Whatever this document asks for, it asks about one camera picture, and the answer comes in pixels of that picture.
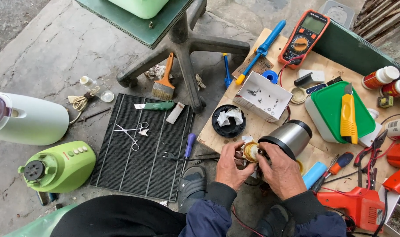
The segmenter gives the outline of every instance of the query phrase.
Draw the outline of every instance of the orange multimeter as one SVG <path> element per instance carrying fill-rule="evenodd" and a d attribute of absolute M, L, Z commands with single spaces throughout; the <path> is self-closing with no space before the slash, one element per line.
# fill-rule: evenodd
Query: orange multimeter
<path fill-rule="evenodd" d="M 290 62 L 292 64 L 288 65 L 292 69 L 301 66 L 308 52 L 320 39 L 329 23 L 330 18 L 318 12 L 313 10 L 304 12 L 285 47 L 277 57 L 277 61 L 286 64 L 292 58 L 303 55 L 302 59 L 294 59 Z"/>

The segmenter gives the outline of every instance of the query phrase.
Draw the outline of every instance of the multimeter rotary dial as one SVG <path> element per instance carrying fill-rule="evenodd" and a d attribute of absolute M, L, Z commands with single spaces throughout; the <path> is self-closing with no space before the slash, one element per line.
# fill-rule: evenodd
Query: multimeter rotary dial
<path fill-rule="evenodd" d="M 293 49 L 297 52 L 304 51 L 308 48 L 309 42 L 307 38 L 297 36 L 292 41 Z"/>

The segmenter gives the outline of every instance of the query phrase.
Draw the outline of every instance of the stainless steel cylinder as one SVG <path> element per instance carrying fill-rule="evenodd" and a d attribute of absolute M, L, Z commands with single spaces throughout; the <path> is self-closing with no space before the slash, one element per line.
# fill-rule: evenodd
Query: stainless steel cylinder
<path fill-rule="evenodd" d="M 305 149 L 312 137 L 311 128 L 302 121 L 289 120 L 267 136 L 261 137 L 258 142 L 268 142 L 278 145 L 291 159 Z"/>

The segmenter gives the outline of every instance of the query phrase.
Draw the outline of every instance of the black pants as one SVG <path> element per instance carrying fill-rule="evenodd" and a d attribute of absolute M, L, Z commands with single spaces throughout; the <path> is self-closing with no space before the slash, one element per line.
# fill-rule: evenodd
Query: black pants
<path fill-rule="evenodd" d="M 178 236 L 185 217 L 144 198 L 109 195 L 71 209 L 51 237 Z"/>

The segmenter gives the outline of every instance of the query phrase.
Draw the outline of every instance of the green lid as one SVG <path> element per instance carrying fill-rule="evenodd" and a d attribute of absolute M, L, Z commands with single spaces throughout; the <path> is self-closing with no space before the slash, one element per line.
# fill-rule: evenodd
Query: green lid
<path fill-rule="evenodd" d="M 349 82 L 340 81 L 311 94 L 315 107 L 329 128 L 334 138 L 340 143 L 346 143 L 340 136 L 340 113 L 342 108 L 342 96 L 345 86 Z M 357 123 L 358 137 L 361 138 L 373 132 L 376 122 L 371 117 L 359 95 L 353 89 L 355 100 L 355 121 Z"/>

